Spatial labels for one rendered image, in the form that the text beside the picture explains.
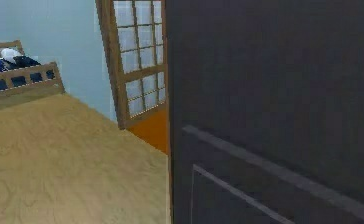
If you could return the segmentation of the wooden glass-paned room door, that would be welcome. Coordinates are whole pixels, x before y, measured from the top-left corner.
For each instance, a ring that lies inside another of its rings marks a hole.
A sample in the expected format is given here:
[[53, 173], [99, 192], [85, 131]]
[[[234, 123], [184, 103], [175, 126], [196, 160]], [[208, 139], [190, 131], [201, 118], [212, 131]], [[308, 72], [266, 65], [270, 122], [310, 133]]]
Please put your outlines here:
[[118, 126], [163, 109], [167, 98], [163, 0], [95, 0]]

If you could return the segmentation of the dark grey cupboard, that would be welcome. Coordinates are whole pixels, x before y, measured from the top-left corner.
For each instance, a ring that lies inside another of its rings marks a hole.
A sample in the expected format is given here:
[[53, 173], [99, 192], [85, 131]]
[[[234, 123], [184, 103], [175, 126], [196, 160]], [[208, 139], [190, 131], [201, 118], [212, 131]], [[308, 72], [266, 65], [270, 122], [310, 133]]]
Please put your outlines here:
[[364, 224], [364, 0], [166, 0], [172, 224]]

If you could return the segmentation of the wooden slatted bed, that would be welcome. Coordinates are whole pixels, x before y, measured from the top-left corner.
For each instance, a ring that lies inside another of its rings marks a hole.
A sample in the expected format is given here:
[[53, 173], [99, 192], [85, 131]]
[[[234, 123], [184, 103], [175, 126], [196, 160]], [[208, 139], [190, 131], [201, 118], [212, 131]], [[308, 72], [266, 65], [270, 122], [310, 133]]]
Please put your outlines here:
[[[26, 56], [19, 40], [2, 42], [0, 50], [2, 48], [12, 48]], [[6, 71], [0, 72], [0, 109], [65, 92], [56, 62], [15, 68], [1, 55], [0, 59], [6, 68]]]

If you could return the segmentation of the black pillow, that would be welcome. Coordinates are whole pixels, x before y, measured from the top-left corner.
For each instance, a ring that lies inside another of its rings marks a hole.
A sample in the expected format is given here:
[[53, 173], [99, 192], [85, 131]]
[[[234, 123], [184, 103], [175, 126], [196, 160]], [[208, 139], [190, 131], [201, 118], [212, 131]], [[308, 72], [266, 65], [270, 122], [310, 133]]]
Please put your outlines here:
[[27, 56], [16, 56], [14, 57], [13, 66], [15, 68], [27, 68], [27, 67], [33, 67], [38, 66], [39, 62], [27, 57]]

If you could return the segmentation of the white pillow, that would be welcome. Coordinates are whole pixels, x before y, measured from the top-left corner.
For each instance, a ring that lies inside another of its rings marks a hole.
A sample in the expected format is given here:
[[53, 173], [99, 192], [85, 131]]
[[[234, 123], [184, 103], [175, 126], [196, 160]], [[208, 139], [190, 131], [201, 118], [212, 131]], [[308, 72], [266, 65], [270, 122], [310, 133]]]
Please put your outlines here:
[[13, 63], [13, 64], [16, 63], [15, 59], [22, 56], [22, 54], [19, 51], [12, 49], [12, 48], [2, 48], [0, 50], [0, 55], [1, 55], [2, 59], [8, 61], [9, 63]]

